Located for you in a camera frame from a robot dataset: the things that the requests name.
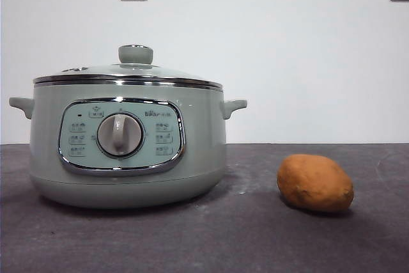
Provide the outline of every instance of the pot base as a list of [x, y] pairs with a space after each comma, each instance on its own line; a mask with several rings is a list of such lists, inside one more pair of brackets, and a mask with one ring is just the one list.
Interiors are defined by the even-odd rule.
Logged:
[[31, 175], [34, 186], [46, 198], [85, 208], [138, 208], [174, 203], [198, 196], [214, 187], [224, 169], [188, 178], [148, 183], [113, 185], [53, 182]]

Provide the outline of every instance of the potato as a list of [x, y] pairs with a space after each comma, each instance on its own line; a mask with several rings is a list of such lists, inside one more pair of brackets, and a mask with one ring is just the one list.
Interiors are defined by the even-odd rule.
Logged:
[[291, 155], [277, 174], [277, 185], [294, 207], [321, 212], [348, 209], [353, 199], [351, 178], [333, 160], [317, 155]]

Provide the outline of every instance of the button icon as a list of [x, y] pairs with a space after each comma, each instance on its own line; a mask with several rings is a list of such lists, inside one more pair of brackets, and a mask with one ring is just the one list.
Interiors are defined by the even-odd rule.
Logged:
[[76, 134], [70, 136], [68, 143], [70, 145], [84, 145], [86, 144], [85, 134]]
[[86, 131], [86, 125], [85, 123], [72, 123], [70, 125], [70, 132], [85, 132]]
[[103, 118], [104, 117], [103, 111], [90, 111], [88, 114], [90, 118]]
[[85, 157], [85, 146], [74, 146], [68, 153], [71, 157]]
[[156, 144], [169, 144], [172, 143], [172, 141], [173, 137], [170, 133], [156, 135]]
[[157, 123], [156, 132], [170, 132], [172, 131], [172, 125], [168, 123]]
[[160, 146], [156, 147], [156, 156], [167, 156], [172, 155], [173, 148], [170, 146]]

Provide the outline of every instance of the pale green cooker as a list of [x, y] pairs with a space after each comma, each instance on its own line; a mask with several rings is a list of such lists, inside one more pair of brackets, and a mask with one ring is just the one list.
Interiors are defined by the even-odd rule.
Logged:
[[30, 177], [45, 197], [92, 208], [161, 205], [210, 190], [223, 176], [224, 120], [247, 107], [222, 85], [152, 65], [142, 45], [121, 63], [34, 79], [10, 99], [31, 119]]

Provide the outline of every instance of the lid knob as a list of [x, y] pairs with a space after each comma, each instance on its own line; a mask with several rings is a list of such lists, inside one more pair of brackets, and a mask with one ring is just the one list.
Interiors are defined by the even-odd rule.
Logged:
[[151, 64], [153, 49], [143, 45], [124, 45], [118, 49], [121, 63]]

